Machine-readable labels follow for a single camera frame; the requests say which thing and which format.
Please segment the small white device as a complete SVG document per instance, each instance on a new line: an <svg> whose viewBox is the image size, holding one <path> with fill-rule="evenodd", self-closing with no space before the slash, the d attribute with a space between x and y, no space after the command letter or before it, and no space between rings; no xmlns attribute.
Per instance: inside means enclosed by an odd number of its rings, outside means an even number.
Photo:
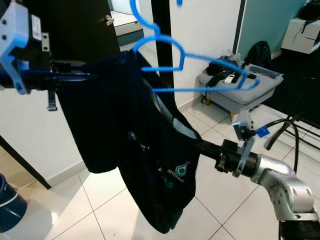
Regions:
<svg viewBox="0 0 320 240"><path fill-rule="evenodd" d="M228 74L226 78L222 81L224 84L230 85L233 83L237 83L238 79L241 77L241 75L236 74Z"/></svg>

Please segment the black carpet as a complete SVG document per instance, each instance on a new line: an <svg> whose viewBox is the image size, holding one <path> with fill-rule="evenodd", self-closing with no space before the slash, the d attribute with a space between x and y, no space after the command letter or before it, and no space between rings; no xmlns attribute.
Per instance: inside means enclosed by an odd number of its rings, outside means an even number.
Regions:
<svg viewBox="0 0 320 240"><path fill-rule="evenodd" d="M320 124L320 50L311 54L283 49L272 62L272 70L283 74L265 105L283 114L297 114Z"/></svg>

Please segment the black bag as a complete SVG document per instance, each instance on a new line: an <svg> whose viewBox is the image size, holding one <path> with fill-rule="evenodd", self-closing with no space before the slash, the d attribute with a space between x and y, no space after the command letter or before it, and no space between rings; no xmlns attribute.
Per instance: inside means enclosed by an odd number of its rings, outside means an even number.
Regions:
<svg viewBox="0 0 320 240"><path fill-rule="evenodd" d="M311 0L307 2L297 14L297 18L304 21L301 31L303 34L307 25L320 19L320 0Z"/></svg>

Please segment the navy blue bin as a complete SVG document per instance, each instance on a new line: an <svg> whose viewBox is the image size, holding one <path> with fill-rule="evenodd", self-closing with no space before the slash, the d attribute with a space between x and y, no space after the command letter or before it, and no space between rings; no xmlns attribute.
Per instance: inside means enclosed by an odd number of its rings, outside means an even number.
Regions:
<svg viewBox="0 0 320 240"><path fill-rule="evenodd" d="M25 216L28 202L9 184L0 188L0 233L13 229Z"/></svg>

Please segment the dark printed sports jersey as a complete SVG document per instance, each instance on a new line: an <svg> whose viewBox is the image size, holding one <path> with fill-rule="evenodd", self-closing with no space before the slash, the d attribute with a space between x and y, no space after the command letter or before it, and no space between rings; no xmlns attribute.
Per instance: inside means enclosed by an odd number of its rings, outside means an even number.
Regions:
<svg viewBox="0 0 320 240"><path fill-rule="evenodd" d="M62 82L56 93L89 172L119 170L146 221L169 233L194 199L200 153L194 130L139 52L89 62L92 78Z"/></svg>

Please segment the grey ottoman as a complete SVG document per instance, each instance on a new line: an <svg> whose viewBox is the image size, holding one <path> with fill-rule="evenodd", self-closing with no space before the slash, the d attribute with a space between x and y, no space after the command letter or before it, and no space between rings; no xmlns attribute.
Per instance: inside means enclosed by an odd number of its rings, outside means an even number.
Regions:
<svg viewBox="0 0 320 240"><path fill-rule="evenodd" d="M253 84L249 83L248 80L247 78L244 82L245 87ZM261 81L250 90L207 91L201 92L201 95L206 102L215 103L234 115L245 110L251 110L265 102L274 94L276 87L282 82L283 80L281 82Z"/></svg>

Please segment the white shelf unit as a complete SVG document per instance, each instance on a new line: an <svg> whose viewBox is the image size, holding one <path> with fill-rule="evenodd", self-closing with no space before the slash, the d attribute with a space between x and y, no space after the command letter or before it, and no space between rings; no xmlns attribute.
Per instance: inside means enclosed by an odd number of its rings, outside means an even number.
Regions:
<svg viewBox="0 0 320 240"><path fill-rule="evenodd" d="M315 22L294 18L286 28L281 48L311 54L320 48L320 19Z"/></svg>

